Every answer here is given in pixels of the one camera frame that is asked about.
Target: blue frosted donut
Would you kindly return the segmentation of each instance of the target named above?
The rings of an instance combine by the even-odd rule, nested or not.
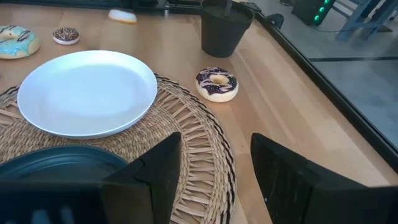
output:
[[[26,57],[40,47],[36,35],[19,26],[0,26],[0,58]]]

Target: black cup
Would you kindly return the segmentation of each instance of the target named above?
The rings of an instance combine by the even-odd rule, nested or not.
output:
[[[231,15],[224,16],[226,1],[201,2],[201,48],[214,57],[229,57],[254,18],[246,6],[233,2]]]

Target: metal frame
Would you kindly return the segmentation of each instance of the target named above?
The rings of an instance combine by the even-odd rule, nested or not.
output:
[[[361,13],[369,5],[371,0],[365,0],[365,1],[350,0],[350,1],[358,5],[353,11],[352,15],[347,15],[345,12],[341,11],[335,6],[332,7],[336,12],[339,12],[341,15],[347,18],[347,22],[344,24],[344,26],[340,29],[339,33],[336,35],[335,37],[336,40],[348,40],[355,33],[355,31],[361,27],[364,28],[362,30],[361,37],[364,39],[370,38],[372,34],[377,32],[377,30],[383,26],[383,23],[385,23],[390,18],[392,13],[398,7],[398,1],[394,1],[382,13],[382,16],[378,20],[365,22],[364,20],[360,19]]]

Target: cable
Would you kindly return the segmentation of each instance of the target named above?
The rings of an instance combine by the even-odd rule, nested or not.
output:
[[[314,29],[314,30],[316,30],[318,32],[351,32],[351,31],[356,31],[357,29],[364,27],[365,24],[362,24],[361,26],[359,26],[359,27],[357,27],[355,29],[350,29],[350,30],[320,30],[320,29],[317,29],[317,28],[312,27],[310,25],[306,25],[306,26],[308,26],[309,28]]]

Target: chocolate frosted donut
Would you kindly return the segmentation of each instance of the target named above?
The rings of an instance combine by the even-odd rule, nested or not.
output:
[[[76,29],[71,27],[62,27],[56,29],[52,33],[52,37],[58,44],[62,45],[75,44],[80,39],[79,32],[77,32]]]
[[[238,81],[227,70],[218,67],[208,67],[199,72],[196,77],[196,87],[201,96],[213,102],[232,100],[238,93]]]

